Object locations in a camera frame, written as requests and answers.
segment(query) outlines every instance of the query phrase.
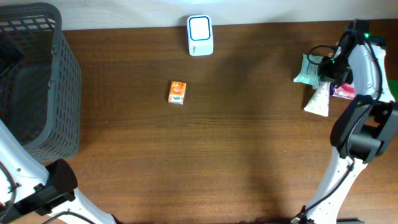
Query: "white wall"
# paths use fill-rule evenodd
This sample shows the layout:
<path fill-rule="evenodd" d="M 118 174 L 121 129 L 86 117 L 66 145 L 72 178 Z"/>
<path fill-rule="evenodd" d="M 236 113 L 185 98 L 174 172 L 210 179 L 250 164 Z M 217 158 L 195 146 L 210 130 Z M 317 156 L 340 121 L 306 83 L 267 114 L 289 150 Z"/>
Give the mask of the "white wall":
<path fill-rule="evenodd" d="M 63 29 L 183 26 L 208 14 L 214 25 L 398 18 L 398 0 L 39 0 L 55 5 Z M 37 2 L 0 0 L 0 5 Z"/>

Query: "basket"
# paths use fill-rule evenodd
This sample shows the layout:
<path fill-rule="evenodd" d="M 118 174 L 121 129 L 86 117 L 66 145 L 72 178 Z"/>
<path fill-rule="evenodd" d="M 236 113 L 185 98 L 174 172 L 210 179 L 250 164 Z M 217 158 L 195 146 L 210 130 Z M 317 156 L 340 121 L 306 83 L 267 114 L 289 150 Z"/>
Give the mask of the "basket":
<path fill-rule="evenodd" d="M 39 162 L 79 150 L 81 71 L 56 7 L 0 7 L 0 118 Z"/>

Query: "brown wooden surface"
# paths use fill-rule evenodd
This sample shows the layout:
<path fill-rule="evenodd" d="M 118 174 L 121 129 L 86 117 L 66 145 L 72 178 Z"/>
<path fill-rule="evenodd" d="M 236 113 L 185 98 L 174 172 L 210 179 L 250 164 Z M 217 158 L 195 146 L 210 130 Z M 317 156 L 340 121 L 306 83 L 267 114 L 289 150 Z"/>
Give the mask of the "brown wooden surface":
<path fill-rule="evenodd" d="M 214 26 L 215 51 L 191 57 L 183 27 L 68 31 L 83 72 L 81 191 L 124 223 L 237 223 L 292 217 L 331 155 L 330 116 L 303 111 L 302 54 L 347 22 Z M 373 21 L 398 79 L 398 21 Z M 187 82 L 183 106 L 169 82 Z M 340 218 L 398 223 L 398 138 L 358 177 Z M 31 214 L 18 223 L 45 220 Z"/>

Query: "orange packet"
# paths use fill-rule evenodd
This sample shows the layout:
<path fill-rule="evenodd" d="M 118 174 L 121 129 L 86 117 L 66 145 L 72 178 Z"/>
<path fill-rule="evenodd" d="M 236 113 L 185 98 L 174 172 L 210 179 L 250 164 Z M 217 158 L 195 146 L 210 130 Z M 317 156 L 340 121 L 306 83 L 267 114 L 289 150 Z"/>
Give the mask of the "orange packet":
<path fill-rule="evenodd" d="M 183 104 L 186 87 L 186 83 L 172 81 L 169 93 L 169 103 Z"/>

